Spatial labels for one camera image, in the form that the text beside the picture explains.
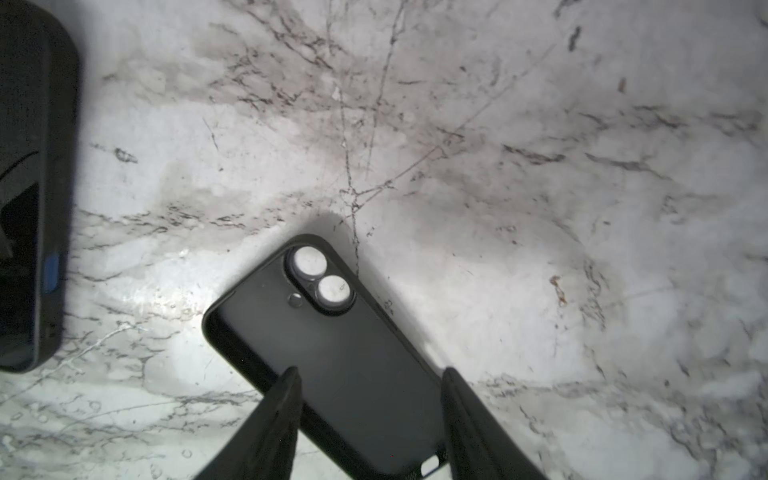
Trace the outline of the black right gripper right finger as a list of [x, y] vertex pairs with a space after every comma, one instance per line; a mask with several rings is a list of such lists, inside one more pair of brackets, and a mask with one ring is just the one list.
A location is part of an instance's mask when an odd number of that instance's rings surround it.
[[454, 479], [545, 479], [452, 367], [442, 374], [441, 407]]

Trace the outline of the black phone case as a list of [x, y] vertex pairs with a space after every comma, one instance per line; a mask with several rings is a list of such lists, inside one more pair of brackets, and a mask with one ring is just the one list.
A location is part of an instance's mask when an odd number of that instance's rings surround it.
[[301, 431], [349, 477], [423, 479], [446, 463], [438, 375], [323, 238], [278, 247], [202, 330], [260, 392], [296, 368]]

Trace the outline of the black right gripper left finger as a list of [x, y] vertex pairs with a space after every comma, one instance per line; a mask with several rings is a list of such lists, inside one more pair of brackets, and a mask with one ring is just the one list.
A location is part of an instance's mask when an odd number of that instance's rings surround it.
[[302, 380], [298, 369], [290, 367], [195, 478], [288, 479], [293, 468], [302, 408]]

